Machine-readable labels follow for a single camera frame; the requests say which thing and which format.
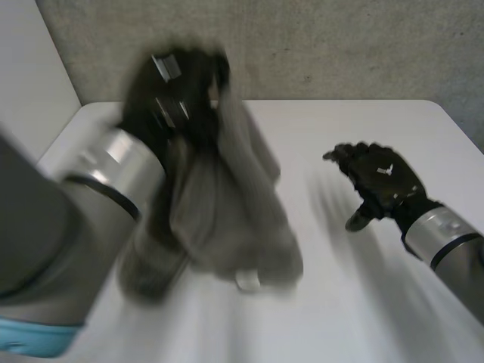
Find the black band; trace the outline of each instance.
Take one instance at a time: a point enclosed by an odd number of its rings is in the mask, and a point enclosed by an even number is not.
[[[85,185],[86,187],[103,194],[105,197],[108,197],[114,203],[121,206],[121,208],[123,208],[135,221],[137,221],[140,216],[138,207],[132,201],[116,189],[113,189],[109,185],[104,185],[96,179],[89,178],[88,176],[68,175],[64,181]]]
[[[437,268],[437,265],[450,253],[454,248],[459,247],[461,244],[464,242],[468,242],[470,240],[473,240],[474,238],[481,237],[479,233],[469,233],[465,234],[464,236],[460,236],[459,238],[456,238],[452,242],[449,242],[446,244],[432,259],[432,262],[430,263],[430,267],[432,270],[435,271]]]

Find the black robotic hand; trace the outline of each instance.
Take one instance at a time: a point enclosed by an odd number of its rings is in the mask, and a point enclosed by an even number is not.
[[[222,52],[171,47],[148,54],[133,79],[116,127],[143,141],[164,164],[168,140],[176,135],[195,147],[215,148],[218,119],[209,87],[228,83]]]
[[[340,166],[363,198],[363,204],[346,223],[360,231],[372,219],[390,217],[403,234],[427,210],[440,204],[427,198],[424,185],[406,161],[389,147],[360,142],[338,144],[323,156]]]

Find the gray wall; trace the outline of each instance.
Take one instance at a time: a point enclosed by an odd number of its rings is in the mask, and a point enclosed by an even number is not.
[[[83,103],[120,100],[138,52],[223,44],[244,98],[435,101],[484,149],[483,0],[38,0]]]

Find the blue ring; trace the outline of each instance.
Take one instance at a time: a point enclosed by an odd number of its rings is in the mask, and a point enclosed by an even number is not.
[[[0,316],[0,350],[39,358],[62,355],[82,325],[60,326],[26,323]]]

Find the concrete wall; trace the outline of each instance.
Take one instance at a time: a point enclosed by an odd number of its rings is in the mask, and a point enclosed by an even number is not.
[[[244,98],[427,99],[484,148],[482,0],[38,0],[83,103],[146,45],[222,43]]]
[[[35,162],[79,108],[35,1],[1,1],[0,131]]]

